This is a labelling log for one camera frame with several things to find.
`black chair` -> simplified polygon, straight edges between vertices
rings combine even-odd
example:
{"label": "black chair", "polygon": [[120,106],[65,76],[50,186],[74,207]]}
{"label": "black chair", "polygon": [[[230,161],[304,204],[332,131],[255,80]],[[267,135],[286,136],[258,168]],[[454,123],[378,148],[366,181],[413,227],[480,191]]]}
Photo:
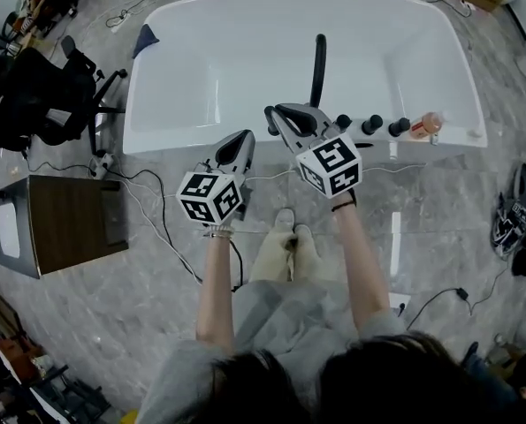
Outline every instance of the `black chair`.
{"label": "black chair", "polygon": [[[127,72],[115,71],[96,92],[94,73],[99,81],[102,72],[76,49],[72,37],[63,39],[62,49],[68,58],[63,69],[35,49],[24,49],[14,60],[0,57],[0,148],[25,152],[33,135],[56,146],[79,139],[87,127],[92,154],[102,154],[95,145],[95,116],[125,113],[103,107],[101,101],[115,78],[123,79]],[[63,125],[51,110],[69,115]]]}
{"label": "black chair", "polygon": [[102,394],[102,387],[92,388],[82,380],[65,376],[68,366],[53,367],[47,376],[30,385],[37,400],[52,409],[52,415],[72,424],[94,424],[111,407]]}

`black knob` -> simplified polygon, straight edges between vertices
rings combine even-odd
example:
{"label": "black knob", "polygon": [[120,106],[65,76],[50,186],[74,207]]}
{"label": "black knob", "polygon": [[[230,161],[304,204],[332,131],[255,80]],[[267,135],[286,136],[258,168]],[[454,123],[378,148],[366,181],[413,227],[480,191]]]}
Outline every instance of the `black knob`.
{"label": "black knob", "polygon": [[405,117],[401,117],[398,121],[388,126],[388,132],[393,137],[400,137],[401,133],[408,131],[409,129],[410,129],[410,120]]}
{"label": "black knob", "polygon": [[383,126],[383,119],[379,115],[373,115],[362,123],[361,129],[365,135],[372,135]]}
{"label": "black knob", "polygon": [[337,120],[335,121],[335,124],[337,125],[337,127],[339,129],[341,129],[342,131],[345,131],[345,129],[347,129],[351,123],[353,121],[351,121],[351,118],[347,115],[339,115],[337,117]]}

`power strip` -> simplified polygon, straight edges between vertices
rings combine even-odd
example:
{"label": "power strip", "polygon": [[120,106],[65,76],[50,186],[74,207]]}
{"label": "power strip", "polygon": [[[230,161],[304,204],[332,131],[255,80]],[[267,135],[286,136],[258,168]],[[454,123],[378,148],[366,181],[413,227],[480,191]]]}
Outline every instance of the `power strip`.
{"label": "power strip", "polygon": [[107,174],[107,170],[113,165],[113,162],[113,155],[111,154],[106,154],[102,158],[93,157],[89,165],[92,178],[98,180],[103,179]]}

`foot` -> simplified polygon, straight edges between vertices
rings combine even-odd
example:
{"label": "foot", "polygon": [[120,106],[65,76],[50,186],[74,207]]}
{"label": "foot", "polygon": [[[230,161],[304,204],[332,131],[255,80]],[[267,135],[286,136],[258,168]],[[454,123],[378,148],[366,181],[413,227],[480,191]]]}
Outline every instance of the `foot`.
{"label": "foot", "polygon": [[291,231],[294,227],[294,212],[290,208],[282,208],[276,219],[274,220],[274,226],[280,229]]}
{"label": "foot", "polygon": [[298,236],[298,243],[303,243],[305,240],[313,239],[311,229],[305,224],[298,224],[294,230],[294,233]]}

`gray tile floor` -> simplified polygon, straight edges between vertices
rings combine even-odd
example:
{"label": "gray tile floor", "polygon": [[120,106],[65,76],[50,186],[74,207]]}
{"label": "gray tile floor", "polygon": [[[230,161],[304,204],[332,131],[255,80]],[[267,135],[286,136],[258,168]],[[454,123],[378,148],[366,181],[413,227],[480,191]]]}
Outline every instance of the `gray tile floor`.
{"label": "gray tile floor", "polygon": [[[132,16],[114,34],[105,27],[108,17],[136,0],[81,0],[80,13],[69,25],[61,22],[51,34],[65,30],[90,58],[107,73],[131,70],[134,39],[146,16],[156,7],[176,0],[148,0],[140,14]],[[457,0],[448,0],[460,7]],[[117,5],[112,11],[109,8]],[[381,170],[365,173],[358,187],[359,207],[384,271],[394,292],[413,296],[403,315],[410,320],[435,292],[461,286],[473,301],[491,289],[494,277],[505,268],[489,246],[492,211],[500,190],[505,190],[514,166],[526,162],[526,79],[514,57],[522,38],[502,9],[493,14],[474,11],[468,19],[438,4],[452,21],[468,56],[484,110],[489,147],[473,155],[461,155],[410,168],[397,174]],[[57,48],[52,60],[63,64]],[[128,80],[109,96],[123,103]],[[166,192],[174,193],[185,170],[193,167],[197,150],[167,151],[145,162],[122,156],[122,120],[103,136],[103,144],[118,153],[125,173],[146,167],[159,172]],[[60,167],[87,163],[85,138],[48,147],[34,141],[31,166],[50,161]],[[288,165],[269,165],[255,159],[257,176],[272,176]],[[43,174],[58,174],[47,167]],[[27,175],[20,155],[0,153],[0,186]],[[83,177],[83,170],[68,175]],[[153,178],[139,178],[158,193]],[[255,189],[246,221],[236,236],[248,272],[271,227],[278,209],[291,207],[299,223],[316,234],[320,254],[341,274],[341,250],[327,203],[313,195],[295,174],[251,182]],[[160,224],[160,200],[150,191],[133,187],[146,212]],[[126,410],[138,407],[159,363],[174,341],[194,336],[198,286],[176,256],[147,226],[138,205],[126,194],[130,249],[98,261],[47,275],[35,281],[0,267],[0,291],[17,308],[27,331],[59,363],[68,363],[84,381],[102,385],[107,398]],[[177,248],[202,271],[204,242],[196,227],[187,223],[173,200],[166,217]],[[401,233],[392,233],[392,221],[400,213]],[[400,263],[391,264],[393,243],[400,239]],[[237,275],[233,264],[233,274]],[[489,347],[500,331],[512,335],[526,314],[526,280],[503,275],[492,297],[469,316],[465,303],[453,294],[430,305],[416,324],[429,331],[460,356],[476,339]]]}

